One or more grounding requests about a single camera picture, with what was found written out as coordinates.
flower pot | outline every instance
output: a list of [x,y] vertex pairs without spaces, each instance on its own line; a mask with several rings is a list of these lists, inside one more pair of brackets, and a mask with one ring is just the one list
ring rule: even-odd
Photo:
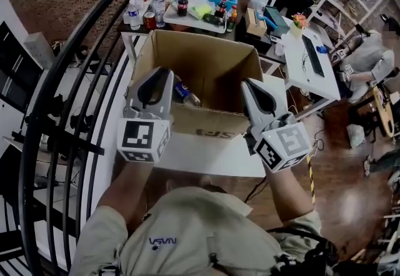
[[290,32],[293,34],[293,36],[294,36],[296,39],[299,39],[299,38],[302,36],[302,34],[303,34],[303,32],[304,32],[304,29],[298,28],[298,27],[295,25],[295,23],[293,22],[293,23],[290,25]]

t-shirt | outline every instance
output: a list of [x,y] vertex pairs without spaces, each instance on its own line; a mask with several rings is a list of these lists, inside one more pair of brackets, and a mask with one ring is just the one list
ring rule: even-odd
[[[394,67],[394,53],[383,46],[382,35],[377,31],[370,31],[371,35],[362,39],[361,45],[341,63],[340,67],[350,64],[354,73],[372,72],[375,81],[381,82]],[[364,82],[351,82],[354,91]]]
[[[240,214],[241,201],[232,198],[198,187],[175,189],[130,237],[119,213],[99,207],[82,230],[70,275],[95,275],[112,263],[122,275],[210,275],[213,256],[232,275],[267,276],[279,255],[301,262],[315,248],[307,237],[267,233]],[[315,210],[284,225],[315,235],[321,230]]]

red can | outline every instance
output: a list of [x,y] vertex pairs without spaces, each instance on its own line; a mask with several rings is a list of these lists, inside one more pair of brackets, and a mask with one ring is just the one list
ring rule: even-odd
[[143,23],[146,29],[156,29],[156,15],[153,12],[144,13]]

flower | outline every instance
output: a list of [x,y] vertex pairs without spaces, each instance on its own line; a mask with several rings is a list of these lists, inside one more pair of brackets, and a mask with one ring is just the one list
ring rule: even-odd
[[300,29],[305,29],[309,26],[306,17],[303,14],[297,13],[292,16],[294,25],[296,25]]

black metal railing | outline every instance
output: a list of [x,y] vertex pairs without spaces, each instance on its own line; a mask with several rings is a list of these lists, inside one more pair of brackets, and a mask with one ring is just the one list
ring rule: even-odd
[[[36,167],[36,159],[39,150],[39,143],[41,140],[41,134],[44,127],[44,122],[46,120],[46,106],[49,104],[50,100],[54,97],[58,85],[63,78],[66,69],[68,68],[69,63],[72,61],[75,52],[78,50],[82,42],[85,40],[88,33],[91,31],[95,23],[99,20],[102,14],[109,9],[110,4],[114,2],[114,0],[99,0],[92,9],[83,17],[81,22],[76,26],[75,30],[72,32],[70,37],[68,38],[65,46],[62,51],[57,56],[57,62],[53,65],[51,70],[49,71],[42,88],[39,92],[37,100],[35,102],[34,108],[32,110],[32,114],[30,117],[29,125],[26,131],[26,137],[24,141],[24,147],[22,151],[21,158],[21,166],[19,171],[19,186],[18,186],[18,199],[19,199],[19,221],[21,224],[21,233],[22,233],[22,241],[24,246],[24,252],[27,260],[27,264],[29,265],[30,271],[33,275],[43,275],[43,267],[41,263],[41,256],[38,253],[38,247],[36,244],[36,235],[34,229],[34,215],[33,215],[33,192],[34,192],[34,175],[35,175],[35,167]],[[111,70],[109,71],[105,84],[100,92],[99,99],[97,100],[96,107],[94,109],[93,118],[90,123],[89,132],[85,139],[80,138],[81,134],[81,126],[84,124],[84,118],[86,116],[86,112],[89,107],[89,103],[92,100],[94,90],[96,88],[96,84],[101,76],[103,71],[103,67],[108,62],[111,53],[116,48],[116,45],[119,41],[120,35],[118,32],[113,29],[114,23],[121,17],[124,9],[128,5],[129,0],[123,0],[116,12],[112,15],[112,18],[109,20],[108,25],[104,28],[104,30],[98,35],[96,41],[92,45],[86,60],[80,67],[79,74],[77,75],[74,84],[71,87],[68,98],[64,104],[64,109],[61,113],[61,118],[59,121],[59,125],[57,126],[57,131],[55,134],[56,138],[54,141],[54,145],[52,148],[51,161],[49,165],[49,170],[47,174],[47,200],[46,200],[46,222],[47,222],[47,238],[49,245],[49,252],[51,258],[51,264],[54,268],[54,274],[60,275],[63,274],[63,271],[58,267],[58,261],[56,257],[56,248],[54,246],[54,210],[53,210],[53,195],[54,195],[54,186],[56,185],[55,176],[56,176],[56,166],[59,159],[59,151],[60,151],[60,143],[65,137],[68,137],[69,140],[72,139],[71,149],[69,153],[69,157],[67,160],[67,169],[65,175],[65,185],[64,185],[64,203],[62,209],[62,231],[63,231],[63,241],[64,241],[64,252],[66,258],[67,270],[71,268],[71,253],[69,248],[69,235],[71,231],[69,231],[69,193],[70,193],[70,181],[73,172],[73,166],[75,158],[78,156],[81,158],[81,167],[79,172],[79,181],[77,185],[77,205],[76,205],[76,219],[75,219],[75,238],[76,242],[78,242],[79,234],[81,231],[81,202],[83,199],[83,187],[84,187],[84,175],[86,168],[86,161],[89,155],[89,152],[94,153],[95,160],[93,162],[93,167],[91,171],[91,179],[89,183],[89,193],[87,195],[87,209],[89,210],[87,216],[90,215],[91,211],[91,199],[92,199],[92,191],[93,191],[93,180],[94,173],[96,170],[96,162],[97,156],[103,155],[104,150],[101,148],[101,139],[103,137],[104,128],[100,130],[99,137],[95,144],[93,144],[92,138],[94,133],[94,128],[96,125],[96,121],[98,119],[98,115],[100,112],[100,108],[103,104],[103,100],[106,96],[106,92],[110,85],[111,79],[115,74],[115,70],[119,63],[119,58],[116,59],[112,65]],[[91,58],[94,53],[104,44],[104,40],[106,38],[111,38],[111,45],[108,47],[105,56],[100,62],[99,67],[94,75],[94,78],[89,86],[87,94],[85,96],[81,111],[79,113],[77,125],[75,127],[74,133],[68,133],[66,131],[66,125],[68,123],[68,117],[70,115],[72,106],[74,101],[76,100],[76,96],[79,90],[79,86],[81,85],[85,73],[90,65]],[[126,59],[123,63],[122,71],[126,67],[128,63],[128,59]],[[122,73],[120,73],[116,79],[116,86],[118,86],[121,81]],[[116,87],[112,91],[111,98],[115,96]]]

